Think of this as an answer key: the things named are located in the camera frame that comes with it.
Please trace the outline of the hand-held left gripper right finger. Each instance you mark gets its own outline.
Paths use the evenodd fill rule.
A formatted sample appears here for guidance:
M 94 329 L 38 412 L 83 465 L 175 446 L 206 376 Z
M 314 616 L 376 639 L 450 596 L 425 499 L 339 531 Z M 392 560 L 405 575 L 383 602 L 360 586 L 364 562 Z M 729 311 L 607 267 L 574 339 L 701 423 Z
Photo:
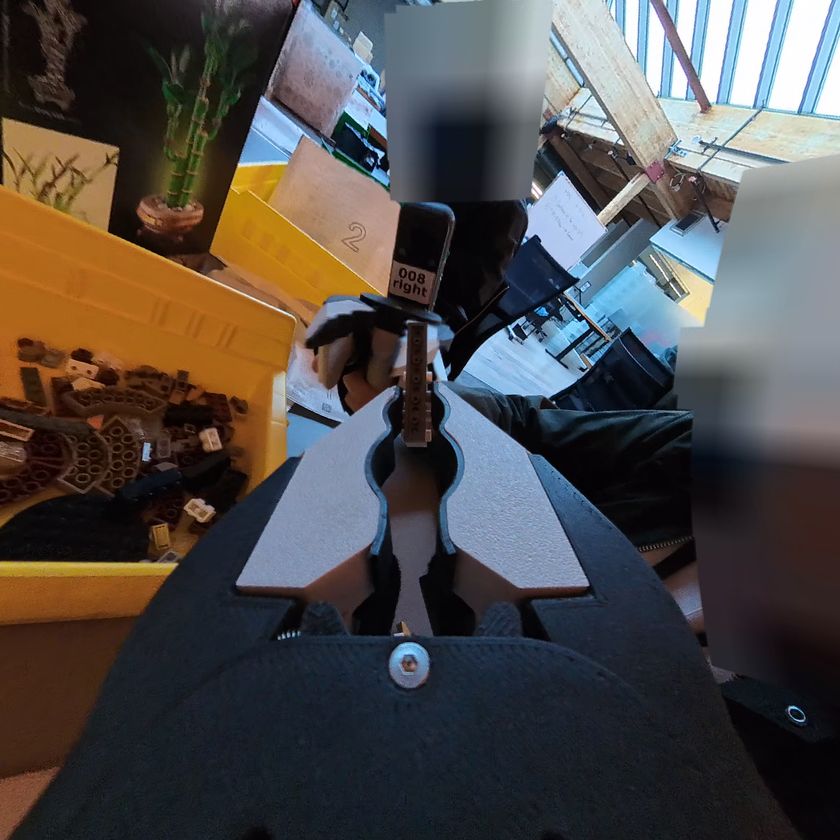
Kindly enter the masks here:
M 480 620 L 495 604 L 576 597 L 590 582 L 527 449 L 446 385 L 437 428 L 455 454 L 441 538 L 453 593 Z

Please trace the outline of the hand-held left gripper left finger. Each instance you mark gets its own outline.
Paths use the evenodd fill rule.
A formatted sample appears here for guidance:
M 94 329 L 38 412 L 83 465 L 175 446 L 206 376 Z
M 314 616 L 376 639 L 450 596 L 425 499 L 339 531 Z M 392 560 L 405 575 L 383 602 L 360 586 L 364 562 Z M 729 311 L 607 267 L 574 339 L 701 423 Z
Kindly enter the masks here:
M 371 559 L 391 551 L 383 486 L 400 420 L 394 386 L 306 450 L 236 581 L 240 592 L 328 602 L 353 619 L 375 591 Z

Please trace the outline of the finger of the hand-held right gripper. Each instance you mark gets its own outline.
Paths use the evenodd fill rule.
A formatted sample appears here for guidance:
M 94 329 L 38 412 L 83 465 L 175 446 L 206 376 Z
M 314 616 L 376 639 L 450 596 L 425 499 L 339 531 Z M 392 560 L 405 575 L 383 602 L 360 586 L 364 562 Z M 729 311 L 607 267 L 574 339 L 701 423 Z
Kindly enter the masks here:
M 373 389 L 385 389 L 395 379 L 393 368 L 406 331 L 392 332 L 374 327 L 371 331 L 370 352 L 364 368 L 364 379 Z
M 427 362 L 436 381 L 448 381 L 446 356 L 454 337 L 453 330 L 445 324 L 427 325 Z

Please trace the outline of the grey studded toy brick plate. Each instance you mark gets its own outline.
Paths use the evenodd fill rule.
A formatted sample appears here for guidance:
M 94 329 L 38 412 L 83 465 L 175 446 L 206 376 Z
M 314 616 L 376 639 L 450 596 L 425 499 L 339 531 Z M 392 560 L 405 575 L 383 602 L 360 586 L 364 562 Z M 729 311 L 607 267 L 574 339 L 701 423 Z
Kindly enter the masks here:
M 406 368 L 402 388 L 402 440 L 408 448 L 425 448 L 431 442 L 434 431 L 425 322 L 406 323 Z

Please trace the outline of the large yellow plastic bin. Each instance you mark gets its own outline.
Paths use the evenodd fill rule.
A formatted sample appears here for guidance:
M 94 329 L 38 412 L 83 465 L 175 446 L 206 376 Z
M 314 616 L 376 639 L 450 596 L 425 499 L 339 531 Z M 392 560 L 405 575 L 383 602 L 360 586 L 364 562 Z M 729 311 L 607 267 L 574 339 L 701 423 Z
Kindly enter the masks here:
M 15 344 L 108 351 L 244 398 L 254 489 L 287 456 L 295 320 L 2 188 L 2 394 Z M 49 773 L 78 739 L 119 646 L 174 563 L 2 562 L 2 778 Z

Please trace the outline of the person's right forearm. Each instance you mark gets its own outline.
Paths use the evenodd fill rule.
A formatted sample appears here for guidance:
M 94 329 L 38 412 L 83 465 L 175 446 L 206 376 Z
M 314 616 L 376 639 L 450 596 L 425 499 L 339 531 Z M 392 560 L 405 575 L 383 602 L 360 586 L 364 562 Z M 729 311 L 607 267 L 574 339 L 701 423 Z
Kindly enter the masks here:
M 545 458 L 637 548 L 692 537 L 692 412 L 582 412 L 537 395 L 448 388 Z

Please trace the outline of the grey desk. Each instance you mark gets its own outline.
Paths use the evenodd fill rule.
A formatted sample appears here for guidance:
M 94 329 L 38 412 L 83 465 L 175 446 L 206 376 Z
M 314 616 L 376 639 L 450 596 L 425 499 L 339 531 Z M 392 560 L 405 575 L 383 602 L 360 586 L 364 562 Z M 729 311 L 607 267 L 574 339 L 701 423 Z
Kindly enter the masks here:
M 425 572 L 434 548 L 433 507 L 438 500 L 432 473 L 427 466 L 412 463 L 402 441 L 395 445 L 395 472 L 385 484 L 385 495 L 394 516 L 394 545 L 406 574 Z M 2 827 L 1 838 L 9 838 L 30 812 L 64 764 L 78 740 L 102 683 L 126 636 L 153 594 L 160 587 L 162 568 L 139 564 L 132 571 L 159 573 L 136 576 L 53 576 L 57 563 L 47 563 L 50 577 L 2 578 L 2 596 L 21 590 L 28 602 L 29 590 L 59 595 L 59 601 L 76 587 L 95 590 L 92 605 L 111 590 L 142 590 L 139 605 L 117 606 L 111 616 L 72 616 L 59 605 L 56 615 L 66 620 L 2 624 Z

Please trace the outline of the person's right hand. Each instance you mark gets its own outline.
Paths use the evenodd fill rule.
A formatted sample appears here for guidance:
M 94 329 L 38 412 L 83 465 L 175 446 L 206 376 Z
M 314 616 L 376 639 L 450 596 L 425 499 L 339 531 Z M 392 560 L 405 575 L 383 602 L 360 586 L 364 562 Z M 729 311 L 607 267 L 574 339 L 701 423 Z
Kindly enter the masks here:
M 393 387 L 386 385 L 385 388 L 374 388 L 365 379 L 344 379 L 338 384 L 339 399 L 345 413 L 351 416 L 380 394 L 392 391 Z

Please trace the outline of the white papers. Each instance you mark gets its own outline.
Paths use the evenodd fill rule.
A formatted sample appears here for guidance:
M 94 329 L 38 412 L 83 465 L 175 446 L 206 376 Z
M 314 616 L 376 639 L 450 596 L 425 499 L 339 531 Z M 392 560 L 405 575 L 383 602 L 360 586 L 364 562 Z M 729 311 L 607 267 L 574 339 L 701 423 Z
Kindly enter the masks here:
M 287 368 L 287 399 L 320 417 L 341 423 L 350 415 L 342 406 L 338 390 L 327 389 L 312 369 L 313 352 L 294 343 Z

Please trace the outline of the tall plywood panel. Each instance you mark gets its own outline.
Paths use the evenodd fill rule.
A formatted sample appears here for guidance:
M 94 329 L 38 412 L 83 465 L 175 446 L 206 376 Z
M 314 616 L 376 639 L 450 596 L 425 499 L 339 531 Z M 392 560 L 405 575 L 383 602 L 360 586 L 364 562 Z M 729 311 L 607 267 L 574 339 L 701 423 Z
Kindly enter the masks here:
M 300 137 L 268 204 L 386 294 L 401 205 L 375 179 Z

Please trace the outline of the dark blue fabric chair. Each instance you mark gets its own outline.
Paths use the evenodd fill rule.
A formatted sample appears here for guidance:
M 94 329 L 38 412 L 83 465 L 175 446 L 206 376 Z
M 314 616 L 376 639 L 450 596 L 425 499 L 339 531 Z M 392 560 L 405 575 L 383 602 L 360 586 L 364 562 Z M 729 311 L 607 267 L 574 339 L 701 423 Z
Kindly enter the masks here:
M 546 250 L 540 236 L 528 238 L 511 261 L 502 288 L 455 332 L 446 358 L 449 379 L 459 376 L 491 336 L 558 297 L 575 282 Z

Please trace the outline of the white board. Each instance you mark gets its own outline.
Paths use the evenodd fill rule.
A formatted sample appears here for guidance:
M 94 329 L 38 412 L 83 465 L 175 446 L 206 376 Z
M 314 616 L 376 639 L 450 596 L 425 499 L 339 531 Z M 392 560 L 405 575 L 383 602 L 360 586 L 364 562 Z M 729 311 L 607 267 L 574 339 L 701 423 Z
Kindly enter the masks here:
M 577 265 L 605 233 L 597 214 L 562 172 L 528 209 L 526 239 L 537 237 L 542 248 L 566 270 Z

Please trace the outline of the black mesh chair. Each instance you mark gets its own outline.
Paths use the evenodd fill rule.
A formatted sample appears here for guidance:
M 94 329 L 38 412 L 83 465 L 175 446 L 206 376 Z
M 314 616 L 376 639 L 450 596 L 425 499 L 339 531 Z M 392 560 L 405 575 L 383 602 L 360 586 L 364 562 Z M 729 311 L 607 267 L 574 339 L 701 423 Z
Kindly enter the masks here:
M 675 374 L 625 329 L 600 359 L 549 400 L 560 409 L 588 413 L 655 409 L 672 392 Z

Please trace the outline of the red ceiling pipe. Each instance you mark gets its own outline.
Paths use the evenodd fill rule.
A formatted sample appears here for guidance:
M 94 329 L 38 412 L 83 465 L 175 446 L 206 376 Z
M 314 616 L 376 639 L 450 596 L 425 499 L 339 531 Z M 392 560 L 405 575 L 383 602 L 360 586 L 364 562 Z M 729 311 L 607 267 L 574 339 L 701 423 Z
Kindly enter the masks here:
M 666 2 L 650 1 L 651 7 L 654 9 L 656 16 L 663 27 L 665 38 L 668 45 L 671 47 L 678 63 L 686 75 L 688 87 L 695 96 L 700 113 L 706 114 L 711 110 L 711 102 L 705 89 L 702 86 L 700 77 L 695 69 L 694 63 L 690 54 L 685 48 L 685 45 L 679 36 L 676 23 L 668 11 Z

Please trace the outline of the skylight window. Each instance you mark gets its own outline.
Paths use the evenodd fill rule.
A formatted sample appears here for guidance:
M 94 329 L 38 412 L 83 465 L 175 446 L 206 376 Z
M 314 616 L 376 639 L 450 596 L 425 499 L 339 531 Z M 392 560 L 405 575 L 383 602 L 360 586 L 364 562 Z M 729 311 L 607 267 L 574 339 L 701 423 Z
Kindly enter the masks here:
M 838 119 L 838 1 L 667 1 L 713 104 Z

